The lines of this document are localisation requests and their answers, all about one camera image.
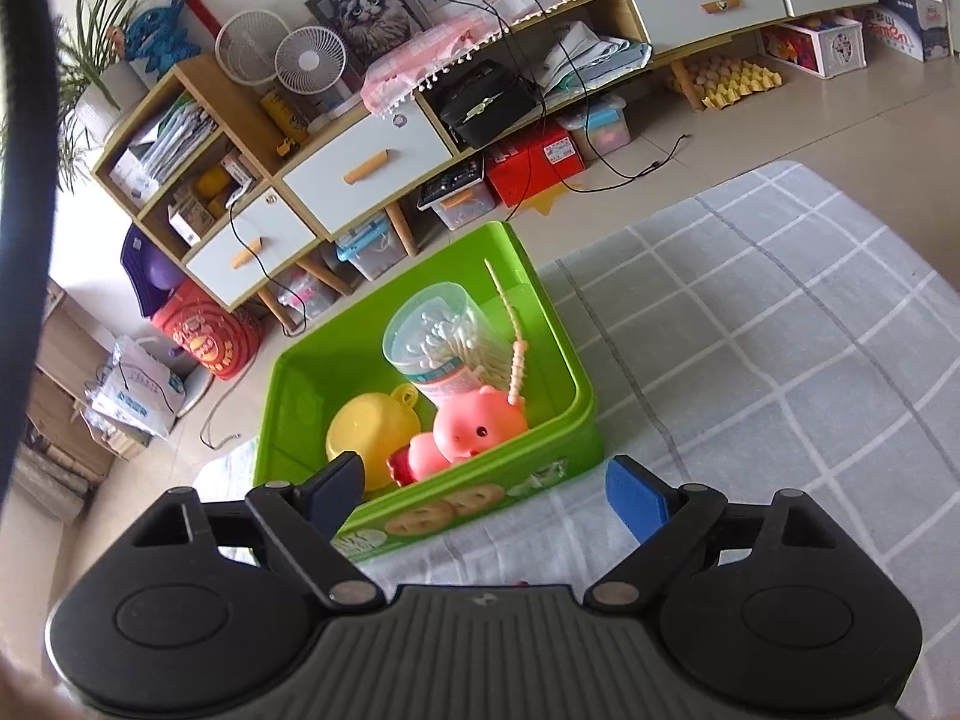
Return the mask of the white paper shopping bag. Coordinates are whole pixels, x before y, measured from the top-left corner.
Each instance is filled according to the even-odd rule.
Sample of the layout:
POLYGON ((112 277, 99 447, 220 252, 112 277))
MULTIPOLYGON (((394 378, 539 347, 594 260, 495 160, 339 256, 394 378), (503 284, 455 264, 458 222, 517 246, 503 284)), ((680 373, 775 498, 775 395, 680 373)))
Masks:
POLYGON ((184 401, 178 374, 128 337, 117 338, 91 394, 91 408, 99 415, 163 439, 184 401))

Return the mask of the small white desk fan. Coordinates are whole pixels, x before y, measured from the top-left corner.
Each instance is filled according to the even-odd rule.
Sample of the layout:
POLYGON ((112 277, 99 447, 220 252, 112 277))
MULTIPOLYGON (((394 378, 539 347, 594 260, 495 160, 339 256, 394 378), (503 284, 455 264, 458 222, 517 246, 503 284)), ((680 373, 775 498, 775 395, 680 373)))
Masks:
POLYGON ((320 94, 342 80, 347 48, 336 32, 305 26, 286 34, 275 52, 277 80, 296 94, 320 94))

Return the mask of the framed cat picture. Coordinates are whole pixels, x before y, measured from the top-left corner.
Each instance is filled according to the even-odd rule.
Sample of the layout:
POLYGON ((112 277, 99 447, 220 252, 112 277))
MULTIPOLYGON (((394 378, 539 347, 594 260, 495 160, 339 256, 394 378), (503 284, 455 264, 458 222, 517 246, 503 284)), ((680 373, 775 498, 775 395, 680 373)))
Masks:
POLYGON ((359 75, 433 26, 418 0, 306 0, 306 8, 342 39, 348 65, 359 75))

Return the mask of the purple plush toy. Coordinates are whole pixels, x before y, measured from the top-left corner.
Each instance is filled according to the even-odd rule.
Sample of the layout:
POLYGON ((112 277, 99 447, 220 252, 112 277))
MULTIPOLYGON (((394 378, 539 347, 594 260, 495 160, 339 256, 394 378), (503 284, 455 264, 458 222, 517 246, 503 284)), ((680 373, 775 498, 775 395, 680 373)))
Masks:
POLYGON ((145 319, 163 309, 185 281, 184 272, 135 224, 125 234, 121 265, 145 319))

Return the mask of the yellow plastic toy bowl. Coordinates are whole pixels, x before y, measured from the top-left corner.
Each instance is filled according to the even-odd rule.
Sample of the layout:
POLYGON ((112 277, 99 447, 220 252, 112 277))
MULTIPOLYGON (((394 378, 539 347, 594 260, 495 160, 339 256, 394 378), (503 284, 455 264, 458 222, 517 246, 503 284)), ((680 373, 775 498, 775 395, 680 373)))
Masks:
POLYGON ((364 466, 364 492, 377 493, 394 483, 387 461, 420 433, 415 405, 420 394, 401 383, 390 394, 356 395, 335 413, 325 434, 325 453, 335 460, 353 452, 364 466))

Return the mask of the black handbag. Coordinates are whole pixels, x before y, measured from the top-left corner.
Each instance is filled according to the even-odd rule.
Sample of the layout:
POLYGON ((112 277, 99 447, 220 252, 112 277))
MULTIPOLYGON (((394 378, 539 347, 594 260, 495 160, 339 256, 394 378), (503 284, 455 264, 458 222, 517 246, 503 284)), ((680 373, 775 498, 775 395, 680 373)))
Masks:
POLYGON ((539 105, 523 75, 483 60, 444 91, 438 117, 459 142, 482 148, 539 105))

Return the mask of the clear cotton swab jar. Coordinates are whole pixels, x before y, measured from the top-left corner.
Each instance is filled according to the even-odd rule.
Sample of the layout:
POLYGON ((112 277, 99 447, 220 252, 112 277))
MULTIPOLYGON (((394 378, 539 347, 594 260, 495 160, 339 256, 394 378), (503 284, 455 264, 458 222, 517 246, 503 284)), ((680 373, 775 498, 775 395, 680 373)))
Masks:
POLYGON ((483 385, 508 390, 511 343, 457 283, 405 302, 387 323, 382 354, 434 406, 483 385))

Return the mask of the red snack bucket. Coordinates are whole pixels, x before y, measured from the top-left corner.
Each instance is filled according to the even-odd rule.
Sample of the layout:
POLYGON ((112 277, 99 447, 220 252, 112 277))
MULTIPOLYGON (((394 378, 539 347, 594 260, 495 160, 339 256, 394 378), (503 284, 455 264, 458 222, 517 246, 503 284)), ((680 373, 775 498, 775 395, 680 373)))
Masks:
POLYGON ((262 325, 247 309, 224 310, 198 284, 185 280, 151 323, 221 380, 244 371, 262 343, 262 325))

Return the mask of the wooden cabinet with drawers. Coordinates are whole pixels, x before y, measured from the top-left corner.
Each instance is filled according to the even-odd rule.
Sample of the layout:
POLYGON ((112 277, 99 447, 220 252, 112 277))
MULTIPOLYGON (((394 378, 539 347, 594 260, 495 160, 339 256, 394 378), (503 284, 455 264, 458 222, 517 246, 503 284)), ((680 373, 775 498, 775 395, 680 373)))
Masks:
MULTIPOLYGON (((584 0, 506 32, 543 28, 566 15, 585 13, 599 28, 622 37, 649 39, 652 62, 676 64, 700 50, 720 46, 741 32, 781 25, 793 18, 877 0, 584 0)), ((306 145, 285 158, 281 132, 252 93, 231 82, 210 55, 184 60, 156 83, 104 149, 94 177, 139 227, 223 309, 236 310, 262 294, 270 278, 340 232, 378 211, 395 215, 400 199, 446 167, 472 156, 439 120, 431 99, 439 85, 477 64, 489 43, 455 64, 423 91, 415 91, 386 117, 370 114, 363 101, 347 110, 306 145), (187 93, 206 112, 212 132, 160 182, 148 199, 128 196, 119 167, 135 130, 151 115, 187 93), (237 149, 251 165, 254 182, 223 218, 189 244, 166 221, 176 188, 217 154, 237 149)))

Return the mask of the pink lace cloth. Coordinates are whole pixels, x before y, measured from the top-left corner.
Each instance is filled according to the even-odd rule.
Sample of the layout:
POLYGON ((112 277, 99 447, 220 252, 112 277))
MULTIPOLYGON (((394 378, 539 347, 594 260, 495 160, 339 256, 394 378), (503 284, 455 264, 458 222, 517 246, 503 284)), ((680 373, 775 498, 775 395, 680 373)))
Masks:
POLYGON ((551 15, 567 4, 584 0, 491 0, 489 7, 451 16, 441 25, 419 32, 397 49, 377 59, 366 71, 361 101, 373 115, 386 117, 412 96, 431 86, 455 64, 462 64, 487 44, 503 36, 501 26, 514 28, 551 15))

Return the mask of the grey checked table cloth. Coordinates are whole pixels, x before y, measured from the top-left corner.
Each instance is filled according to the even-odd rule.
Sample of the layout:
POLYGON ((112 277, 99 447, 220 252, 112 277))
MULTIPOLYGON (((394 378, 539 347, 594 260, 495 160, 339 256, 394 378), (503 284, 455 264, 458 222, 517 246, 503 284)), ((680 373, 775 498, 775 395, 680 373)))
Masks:
POLYGON ((529 339, 529 432, 359 507, 338 537, 386 589, 566 583, 633 548, 608 507, 626 455, 737 502, 810 494, 918 611, 901 705, 958 710, 958 296, 888 226, 796 161, 682 200, 547 265, 478 226, 296 341, 224 405, 239 447, 197 484, 228 500, 324 463, 332 416, 394 390, 382 335, 420 289, 462 284, 529 339))

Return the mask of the pink pig toy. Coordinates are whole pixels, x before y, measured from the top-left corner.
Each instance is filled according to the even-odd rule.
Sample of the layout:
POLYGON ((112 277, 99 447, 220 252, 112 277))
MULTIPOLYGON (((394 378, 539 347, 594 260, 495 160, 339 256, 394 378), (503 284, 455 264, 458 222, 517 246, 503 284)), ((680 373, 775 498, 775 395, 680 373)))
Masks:
POLYGON ((387 468, 398 486, 410 486, 496 449, 527 429, 523 397, 483 385, 444 400, 433 429, 416 434, 394 452, 387 468))

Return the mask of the large white fan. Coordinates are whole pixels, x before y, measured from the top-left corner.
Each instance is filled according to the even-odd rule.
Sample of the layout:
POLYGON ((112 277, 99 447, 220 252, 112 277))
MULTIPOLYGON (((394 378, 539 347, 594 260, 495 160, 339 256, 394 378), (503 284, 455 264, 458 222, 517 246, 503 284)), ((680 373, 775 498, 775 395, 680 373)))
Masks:
POLYGON ((215 59, 231 82, 259 86, 277 78, 275 54, 290 28, 276 13, 245 10, 224 21, 215 39, 215 59))

